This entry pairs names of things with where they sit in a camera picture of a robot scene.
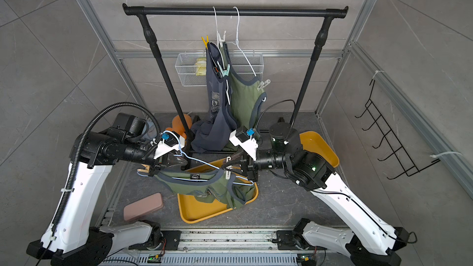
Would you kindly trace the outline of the light blue wire hanger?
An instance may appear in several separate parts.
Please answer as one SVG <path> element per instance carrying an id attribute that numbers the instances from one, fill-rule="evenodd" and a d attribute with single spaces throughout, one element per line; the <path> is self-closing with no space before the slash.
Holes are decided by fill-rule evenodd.
<path id="1" fill-rule="evenodd" d="M 153 156 L 154 151 L 155 151 L 155 149 L 156 149 L 156 147 L 155 147 L 154 145 L 157 144 L 157 143 L 160 141 L 161 136 L 162 136 L 162 134 L 159 134 L 156 138 L 152 139 L 152 140 L 147 144 L 147 146 L 148 146 L 147 151 L 151 151 L 151 155 L 152 155 L 152 156 Z M 182 156 L 183 158 L 185 158 L 185 159 L 187 159 L 187 160 L 189 160 L 189 161 L 197 161 L 197 162 L 199 162 L 199 163 L 201 163 L 201 164 L 204 164 L 205 166 L 209 166 L 209 167 L 211 167 L 211 168 L 213 168 L 213 169 L 215 169 L 215 170 L 223 170 L 223 171 L 225 171 L 224 169 L 222 169 L 222 168 L 220 168 L 220 167 L 217 167 L 217 166 L 215 166 L 215 165 L 213 165 L 213 164 L 211 164 L 211 163 L 207 163 L 207 162 L 205 162 L 205 161 L 203 161 L 203 160 L 200 160 L 200 159 L 198 159 L 198 158 L 192 158 L 191 156 L 188 156 L 188 155 L 186 154 L 186 152 L 184 152 L 183 150 L 182 150 L 182 151 L 179 150 L 178 152 L 179 152 L 179 153 L 177 154 L 177 156 Z"/>

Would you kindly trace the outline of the orange clothespin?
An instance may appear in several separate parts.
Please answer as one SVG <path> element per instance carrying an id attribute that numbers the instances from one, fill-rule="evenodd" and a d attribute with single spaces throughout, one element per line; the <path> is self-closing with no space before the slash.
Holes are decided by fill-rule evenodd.
<path id="1" fill-rule="evenodd" d="M 137 170 L 137 173 L 144 177 L 152 177 L 151 167 L 149 165 L 142 165 L 142 168 Z"/>

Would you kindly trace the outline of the green printed tank top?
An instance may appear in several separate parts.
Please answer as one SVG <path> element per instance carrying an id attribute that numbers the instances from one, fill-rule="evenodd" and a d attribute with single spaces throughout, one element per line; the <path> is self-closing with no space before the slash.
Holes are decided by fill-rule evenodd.
<path id="1" fill-rule="evenodd" d="M 235 174 L 226 178 L 226 172 L 213 169 L 207 172 L 161 170 L 152 173 L 175 194 L 194 197 L 200 203 L 218 201 L 228 209 L 238 209 L 256 195 L 256 186 L 239 179 Z"/>

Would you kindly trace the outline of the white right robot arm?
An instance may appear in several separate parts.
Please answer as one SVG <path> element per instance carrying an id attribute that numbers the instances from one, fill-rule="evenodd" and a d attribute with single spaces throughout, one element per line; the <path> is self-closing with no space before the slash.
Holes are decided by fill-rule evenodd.
<path id="1" fill-rule="evenodd" d="M 230 134 L 230 142 L 242 151 L 228 168 L 238 166 L 240 174 L 256 182 L 261 170 L 283 170 L 297 186 L 322 200 L 348 226 L 334 229 L 301 219 L 292 231 L 293 246 L 322 247 L 348 257 L 356 266 L 399 266 L 396 253 L 409 243 L 411 234 L 378 217 L 345 184 L 335 166 L 318 146 L 310 146 L 306 133 L 280 121 L 269 129 L 270 148 L 261 149 L 257 131 L 244 126 Z"/>

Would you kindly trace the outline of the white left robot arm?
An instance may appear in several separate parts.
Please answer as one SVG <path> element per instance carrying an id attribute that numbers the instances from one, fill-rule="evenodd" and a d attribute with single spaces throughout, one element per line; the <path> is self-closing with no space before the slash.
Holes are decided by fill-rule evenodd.
<path id="1" fill-rule="evenodd" d="M 145 145 L 139 143 L 143 126 L 137 117 L 125 115 L 108 129 L 95 133 L 94 126 L 108 112 L 136 108 L 158 126 L 155 116 L 134 102 L 118 102 L 104 108 L 75 140 L 70 154 L 68 177 L 46 232 L 29 243 L 27 255 L 53 266 L 98 266 L 109 255 L 124 248 L 155 249 L 164 244 L 160 225 L 137 221 L 121 227 L 93 227 L 91 219 L 102 187 L 118 161 L 144 164 L 154 174 L 169 162 L 169 153 L 184 147 L 185 139 L 175 132 L 158 131 Z"/>

